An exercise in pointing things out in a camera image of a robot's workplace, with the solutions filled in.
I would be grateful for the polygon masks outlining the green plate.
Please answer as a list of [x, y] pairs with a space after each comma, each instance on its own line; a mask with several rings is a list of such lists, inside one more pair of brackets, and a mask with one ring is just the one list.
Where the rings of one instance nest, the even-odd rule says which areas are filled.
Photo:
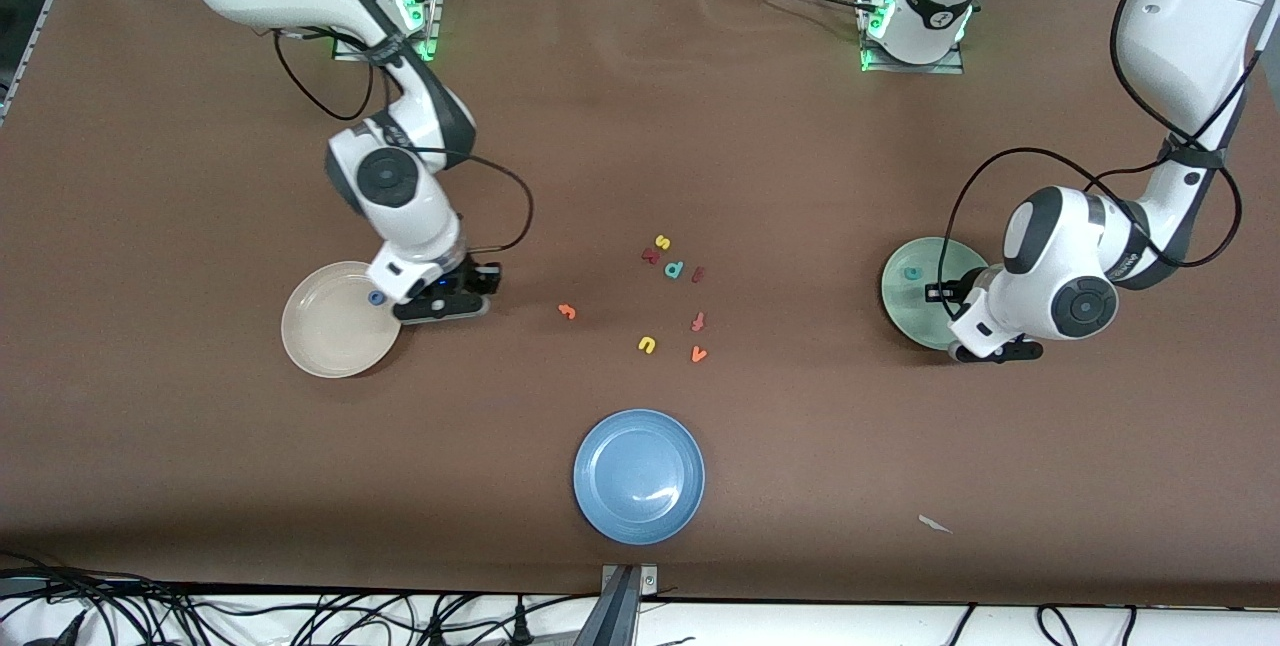
[[[950, 317], [942, 303], [925, 301], [928, 283], [959, 280], [970, 269], [986, 269], [988, 262], [961, 242], [942, 237], [923, 237], [905, 242], [884, 264], [879, 278], [882, 304], [900, 333], [919, 345], [947, 351], [954, 335]], [[916, 267], [922, 278], [904, 278], [904, 269]]]

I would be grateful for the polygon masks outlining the beige plate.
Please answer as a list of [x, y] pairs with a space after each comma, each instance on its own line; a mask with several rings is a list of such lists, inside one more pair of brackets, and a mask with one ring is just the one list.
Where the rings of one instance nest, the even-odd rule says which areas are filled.
[[390, 301], [369, 303], [379, 290], [357, 260], [329, 264], [308, 274], [292, 292], [282, 313], [280, 336], [292, 362], [326, 380], [374, 368], [393, 349], [402, 324]]

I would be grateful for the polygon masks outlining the brown table cover sheet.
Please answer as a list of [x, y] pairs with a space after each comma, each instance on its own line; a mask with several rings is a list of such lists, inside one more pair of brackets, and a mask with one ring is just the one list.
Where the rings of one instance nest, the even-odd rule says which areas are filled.
[[[191, 582], [563, 594], [648, 562], [684, 599], [1280, 606], [1265, 75], [1234, 244], [1121, 292], [1105, 333], [957, 365], [881, 304], [996, 151], [1155, 157], [1116, 3], [980, 0], [963, 75], [906, 75], [860, 72], [851, 18], [805, 0], [445, 0], [434, 72], [536, 217], [489, 313], [321, 380], [285, 301], [380, 244], [325, 175], [339, 123], [201, 0], [55, 0], [0, 127], [0, 549]], [[652, 546], [573, 495], [627, 409], [707, 468]]]

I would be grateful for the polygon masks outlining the blue plate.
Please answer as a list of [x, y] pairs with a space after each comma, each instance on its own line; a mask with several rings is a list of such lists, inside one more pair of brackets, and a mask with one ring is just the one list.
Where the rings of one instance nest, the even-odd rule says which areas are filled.
[[590, 429], [575, 455], [572, 481], [579, 510], [598, 533], [652, 546], [675, 537], [696, 516], [707, 468], [692, 432], [672, 414], [627, 409]]

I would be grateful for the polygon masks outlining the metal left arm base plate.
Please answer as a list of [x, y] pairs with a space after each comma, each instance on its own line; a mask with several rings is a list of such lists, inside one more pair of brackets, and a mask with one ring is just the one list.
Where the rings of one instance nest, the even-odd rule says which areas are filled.
[[881, 43], [863, 41], [860, 43], [861, 72], [909, 73], [909, 75], [963, 75], [963, 52], [959, 45], [952, 45], [938, 61], [911, 64], [892, 58]]

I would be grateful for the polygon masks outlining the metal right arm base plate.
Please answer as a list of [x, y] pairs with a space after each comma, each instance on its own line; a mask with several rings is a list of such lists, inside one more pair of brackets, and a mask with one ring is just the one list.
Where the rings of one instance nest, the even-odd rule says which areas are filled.
[[444, 0], [392, 0], [404, 35], [422, 61], [433, 61], [438, 49]]

